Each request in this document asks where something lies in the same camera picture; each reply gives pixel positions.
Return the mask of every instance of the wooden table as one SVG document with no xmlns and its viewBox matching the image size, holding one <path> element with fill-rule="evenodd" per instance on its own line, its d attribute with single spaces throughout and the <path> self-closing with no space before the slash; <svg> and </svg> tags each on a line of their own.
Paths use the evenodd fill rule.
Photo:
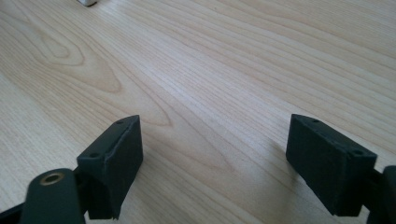
<svg viewBox="0 0 396 224">
<path fill-rule="evenodd" d="M 364 223 L 288 165 L 290 114 L 396 163 L 396 2 L 1 0 L 0 102 L 0 211 L 138 114 L 120 220 L 90 223 Z"/>
</svg>

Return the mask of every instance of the small metallic object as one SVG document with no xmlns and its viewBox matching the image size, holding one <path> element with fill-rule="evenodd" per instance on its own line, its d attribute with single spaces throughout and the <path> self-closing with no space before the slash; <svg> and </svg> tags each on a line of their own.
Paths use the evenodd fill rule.
<svg viewBox="0 0 396 224">
<path fill-rule="evenodd" d="M 119 218 L 121 205 L 143 161 L 139 116 L 120 119 L 78 156 L 78 168 L 37 176 L 25 203 L 0 214 L 0 223 L 85 223 Z"/>
<path fill-rule="evenodd" d="M 396 223 L 396 166 L 380 174 L 376 154 L 320 120 L 291 115 L 286 158 L 332 215 Z"/>
<path fill-rule="evenodd" d="M 96 0 L 78 0 L 84 7 L 90 7 L 97 3 Z"/>
</svg>

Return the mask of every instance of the wood grain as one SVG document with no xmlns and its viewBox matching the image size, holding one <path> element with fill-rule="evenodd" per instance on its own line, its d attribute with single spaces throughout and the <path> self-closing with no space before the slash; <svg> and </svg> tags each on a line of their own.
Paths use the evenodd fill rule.
<svg viewBox="0 0 396 224">
<path fill-rule="evenodd" d="M 391 0 L 0 0 L 0 211 L 139 114 L 120 220 L 90 223 L 365 223 L 288 165 L 290 114 L 395 164 L 395 40 Z"/>
</svg>

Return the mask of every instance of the light wood tabletop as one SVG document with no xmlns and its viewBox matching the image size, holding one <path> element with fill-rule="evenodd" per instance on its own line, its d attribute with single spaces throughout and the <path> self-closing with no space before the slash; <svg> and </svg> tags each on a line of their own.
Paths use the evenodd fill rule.
<svg viewBox="0 0 396 224">
<path fill-rule="evenodd" d="M 0 211 L 140 115 L 120 219 L 89 223 L 365 223 L 287 163 L 290 115 L 396 163 L 396 2 L 0 0 L 0 103 Z"/>
</svg>

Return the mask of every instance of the wood grain pattern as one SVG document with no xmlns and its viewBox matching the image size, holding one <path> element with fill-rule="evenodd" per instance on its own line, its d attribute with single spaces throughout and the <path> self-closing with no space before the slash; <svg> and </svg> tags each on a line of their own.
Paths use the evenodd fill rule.
<svg viewBox="0 0 396 224">
<path fill-rule="evenodd" d="M 288 165 L 290 114 L 396 163 L 395 40 L 391 0 L 0 0 L 0 211 L 139 114 L 114 223 L 364 223 Z"/>
</svg>

